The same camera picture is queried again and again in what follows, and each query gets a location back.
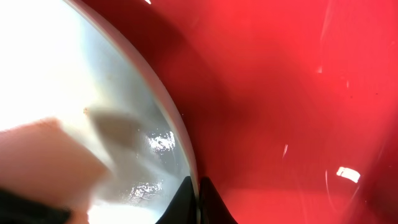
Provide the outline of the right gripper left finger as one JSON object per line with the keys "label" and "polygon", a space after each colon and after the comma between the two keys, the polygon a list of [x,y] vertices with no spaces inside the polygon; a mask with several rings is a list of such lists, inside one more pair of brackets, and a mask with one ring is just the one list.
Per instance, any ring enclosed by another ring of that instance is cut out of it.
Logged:
{"label": "right gripper left finger", "polygon": [[190,176],[186,176],[156,224],[196,224],[197,204]]}

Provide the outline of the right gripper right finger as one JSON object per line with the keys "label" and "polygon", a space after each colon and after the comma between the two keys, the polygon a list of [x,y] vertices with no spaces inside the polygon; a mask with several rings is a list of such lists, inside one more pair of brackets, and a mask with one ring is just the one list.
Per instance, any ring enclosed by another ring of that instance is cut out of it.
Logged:
{"label": "right gripper right finger", "polygon": [[238,224],[209,177],[200,181],[201,224]]}

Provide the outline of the green and orange sponge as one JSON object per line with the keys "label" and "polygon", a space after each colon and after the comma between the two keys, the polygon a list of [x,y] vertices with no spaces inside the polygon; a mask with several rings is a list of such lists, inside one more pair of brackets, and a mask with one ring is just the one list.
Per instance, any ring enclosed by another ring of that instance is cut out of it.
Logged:
{"label": "green and orange sponge", "polygon": [[56,119],[1,131],[1,223],[88,223],[107,172]]}

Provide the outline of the light blue plate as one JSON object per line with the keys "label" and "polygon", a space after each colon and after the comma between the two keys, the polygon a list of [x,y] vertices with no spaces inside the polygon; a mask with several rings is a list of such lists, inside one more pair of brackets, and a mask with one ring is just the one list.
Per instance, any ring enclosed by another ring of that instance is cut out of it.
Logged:
{"label": "light blue plate", "polygon": [[156,223],[186,176],[197,203],[187,131],[136,48],[81,1],[2,1],[1,131],[43,119],[108,170],[88,223]]}

